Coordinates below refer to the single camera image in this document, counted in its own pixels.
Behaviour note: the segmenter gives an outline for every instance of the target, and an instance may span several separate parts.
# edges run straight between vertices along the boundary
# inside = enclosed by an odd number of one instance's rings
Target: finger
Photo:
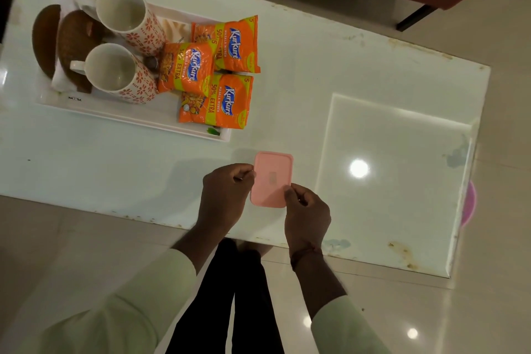
[[[242,188],[249,193],[254,185],[254,178],[256,177],[256,172],[249,171],[243,176],[243,179],[239,182]]]
[[[284,186],[284,200],[286,201],[286,206],[289,208],[290,206],[299,205],[301,204],[298,201],[298,196],[295,190],[290,185]]]
[[[299,199],[305,201],[309,205],[314,204],[316,201],[320,200],[319,196],[317,196],[313,192],[313,190],[305,188],[304,186],[301,186],[297,183],[292,183],[291,187],[293,188],[293,190],[295,190]]]
[[[243,179],[244,176],[254,169],[253,164],[230,164],[223,167],[231,178]]]

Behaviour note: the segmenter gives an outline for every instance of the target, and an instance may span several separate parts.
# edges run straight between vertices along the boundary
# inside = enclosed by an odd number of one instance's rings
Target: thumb
[[[254,178],[256,177],[256,172],[249,171],[245,176],[243,177],[241,184],[245,188],[245,190],[249,193],[251,191],[251,188],[254,185]]]
[[[284,186],[284,200],[286,201],[286,206],[288,207],[293,204],[299,204],[297,194],[290,185]]]

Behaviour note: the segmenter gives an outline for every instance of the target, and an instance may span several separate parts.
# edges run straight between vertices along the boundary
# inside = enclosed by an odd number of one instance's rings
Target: left hand
[[[205,175],[197,225],[229,232],[242,216],[255,176],[251,164],[226,165]]]

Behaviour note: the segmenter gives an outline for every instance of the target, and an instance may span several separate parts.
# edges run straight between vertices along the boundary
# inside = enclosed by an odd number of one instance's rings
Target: white tray
[[[159,17],[166,36],[171,42],[178,42],[183,36],[183,42],[189,42],[191,22],[214,21],[183,11],[154,5],[150,6],[157,17]],[[133,49],[129,48],[129,50],[138,55]],[[79,92],[60,93],[52,89],[50,85],[50,79],[44,74],[37,76],[37,103],[68,111],[99,116],[101,118],[203,137],[210,140],[218,140],[221,142],[228,142],[230,140],[231,129],[217,128],[220,135],[216,136],[207,132],[207,129],[211,128],[211,126],[200,123],[179,123],[178,111],[181,106],[181,95],[178,92],[158,94],[152,101],[146,104],[131,104],[97,90],[95,87],[92,88],[91,94]]]

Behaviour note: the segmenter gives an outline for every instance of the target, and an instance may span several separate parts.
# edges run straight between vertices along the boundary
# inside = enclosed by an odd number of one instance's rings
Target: floral pattern mug
[[[118,44],[98,45],[85,62],[72,61],[70,69],[86,75],[95,88],[127,102],[145,104],[157,94],[153,74],[127,48]]]
[[[145,0],[76,0],[80,8],[144,56],[156,56],[166,35]]]

